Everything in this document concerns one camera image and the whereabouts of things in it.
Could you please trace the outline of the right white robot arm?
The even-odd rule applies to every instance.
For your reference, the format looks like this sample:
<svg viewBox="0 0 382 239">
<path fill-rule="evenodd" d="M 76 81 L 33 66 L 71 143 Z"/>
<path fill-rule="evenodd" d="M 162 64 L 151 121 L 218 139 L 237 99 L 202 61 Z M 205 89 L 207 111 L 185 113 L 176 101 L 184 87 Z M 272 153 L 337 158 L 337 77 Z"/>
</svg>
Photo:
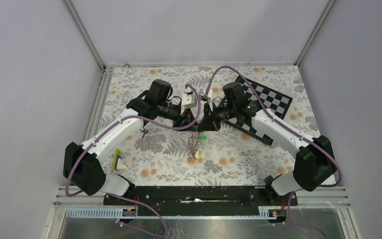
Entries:
<svg viewBox="0 0 382 239">
<path fill-rule="evenodd" d="M 199 131 L 218 131 L 221 122 L 236 119 L 262 131 L 295 159 L 293 171 L 278 176 L 271 182 L 271 188 L 266 190 L 268 203 L 278 205 L 285 199 L 285 194 L 293 191 L 313 191 L 322 187 L 327 178 L 341 171 L 327 137 L 313 137 L 297 131 L 267 108 L 256 91 L 253 91 L 256 99 L 252 101 L 238 82 L 226 84 L 223 90 L 226 103 L 221 106 L 216 106 L 207 94 L 201 96 L 205 103 Z"/>
</svg>

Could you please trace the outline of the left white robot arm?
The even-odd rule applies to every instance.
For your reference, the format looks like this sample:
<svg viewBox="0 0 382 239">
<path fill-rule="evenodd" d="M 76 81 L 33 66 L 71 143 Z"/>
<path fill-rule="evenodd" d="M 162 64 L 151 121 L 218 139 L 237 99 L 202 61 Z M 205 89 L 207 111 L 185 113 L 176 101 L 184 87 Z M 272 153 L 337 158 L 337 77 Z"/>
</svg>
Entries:
<svg viewBox="0 0 382 239">
<path fill-rule="evenodd" d="M 66 196 L 80 193 L 91 196 L 103 192 L 115 194 L 121 204 L 130 204 L 134 200 L 132 184 L 120 175 L 107 175 L 102 164 L 128 136 L 143 130 L 148 123 L 176 131 L 194 126 L 197 119 L 183 126 L 163 125 L 155 120 L 162 117 L 178 122 L 187 115 L 187 109 L 201 109 L 198 91 L 190 84 L 186 84 L 186 88 L 189 92 L 181 97 L 180 104 L 173 105 L 170 99 L 172 85 L 160 79 L 154 80 L 148 90 L 133 98 L 120 116 L 101 132 L 81 144 L 70 143 L 65 149 L 63 167 L 63 175 L 67 179 Z"/>
</svg>

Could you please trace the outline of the small key with carabiner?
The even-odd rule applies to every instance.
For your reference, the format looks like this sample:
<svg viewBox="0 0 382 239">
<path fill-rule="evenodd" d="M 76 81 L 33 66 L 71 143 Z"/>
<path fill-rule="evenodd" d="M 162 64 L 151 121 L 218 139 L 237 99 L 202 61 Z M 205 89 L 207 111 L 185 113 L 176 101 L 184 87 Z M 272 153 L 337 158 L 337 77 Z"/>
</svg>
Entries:
<svg viewBox="0 0 382 239">
<path fill-rule="evenodd" d="M 144 136 L 145 136 L 149 131 L 148 131 L 147 129 L 143 128 L 143 129 L 140 130 L 140 132 L 142 133 L 141 138 L 143 139 Z"/>
</svg>

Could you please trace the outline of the floral tablecloth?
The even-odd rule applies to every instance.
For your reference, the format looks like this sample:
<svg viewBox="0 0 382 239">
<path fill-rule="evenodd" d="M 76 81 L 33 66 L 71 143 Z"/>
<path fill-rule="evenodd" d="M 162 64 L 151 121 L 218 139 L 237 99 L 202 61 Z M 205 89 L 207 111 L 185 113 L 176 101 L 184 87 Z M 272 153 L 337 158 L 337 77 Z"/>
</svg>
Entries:
<svg viewBox="0 0 382 239">
<path fill-rule="evenodd" d="M 147 90 L 152 81 L 162 79 L 182 95 L 185 84 L 206 89 L 209 80 L 215 101 L 223 96 L 223 86 L 238 74 L 293 98 L 285 121 L 314 137 L 320 132 L 297 66 L 235 66 L 232 70 L 217 67 L 137 67 L 111 68 L 100 128 L 117 118 L 126 104 Z M 190 157 L 189 137 L 192 132 L 173 131 L 147 125 L 148 133 L 128 136 L 117 148 L 128 167 L 121 175 L 136 185 L 262 185 L 267 176 L 293 171 L 293 157 L 278 143 L 266 145 L 229 126 L 218 132 L 204 132 L 197 155 Z"/>
</svg>

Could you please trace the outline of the black white chessboard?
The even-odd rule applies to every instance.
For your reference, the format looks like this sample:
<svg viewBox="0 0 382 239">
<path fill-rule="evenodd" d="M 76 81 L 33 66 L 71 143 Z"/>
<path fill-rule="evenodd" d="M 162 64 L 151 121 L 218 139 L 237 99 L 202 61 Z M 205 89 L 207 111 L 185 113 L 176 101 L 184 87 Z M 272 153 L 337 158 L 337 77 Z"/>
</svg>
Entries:
<svg viewBox="0 0 382 239">
<path fill-rule="evenodd" d="M 255 89 L 265 107 L 270 109 L 277 117 L 283 120 L 290 108 L 293 98 L 250 79 L 248 79 L 248 81 Z M 268 135 L 251 127 L 249 124 L 239 123 L 236 118 L 225 121 L 224 123 L 263 142 L 266 145 L 272 145 L 274 142 Z"/>
</svg>

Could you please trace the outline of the yellow white wedge block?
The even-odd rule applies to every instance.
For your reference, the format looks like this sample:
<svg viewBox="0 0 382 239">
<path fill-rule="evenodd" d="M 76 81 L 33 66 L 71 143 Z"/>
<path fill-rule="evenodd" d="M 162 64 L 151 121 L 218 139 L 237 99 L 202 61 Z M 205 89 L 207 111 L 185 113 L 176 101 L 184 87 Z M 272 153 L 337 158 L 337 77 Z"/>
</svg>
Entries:
<svg viewBox="0 0 382 239">
<path fill-rule="evenodd" d="M 115 150 L 114 158 L 112 161 L 112 169 L 114 171 L 121 171 L 121 170 L 127 170 L 128 167 L 122 162 L 122 157 L 121 157 L 121 151 L 120 149 Z"/>
</svg>

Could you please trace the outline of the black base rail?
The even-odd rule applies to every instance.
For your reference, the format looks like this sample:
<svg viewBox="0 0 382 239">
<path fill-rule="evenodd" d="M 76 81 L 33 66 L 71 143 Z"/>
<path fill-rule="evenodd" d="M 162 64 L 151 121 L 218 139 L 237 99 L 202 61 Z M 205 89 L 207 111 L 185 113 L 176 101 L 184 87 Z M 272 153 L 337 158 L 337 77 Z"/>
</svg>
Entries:
<svg viewBox="0 0 382 239">
<path fill-rule="evenodd" d="M 261 207 L 297 206 L 296 196 L 277 195 L 265 186 L 135 186 L 126 200 L 106 195 L 105 206 L 131 206 L 139 216 L 258 216 Z"/>
</svg>

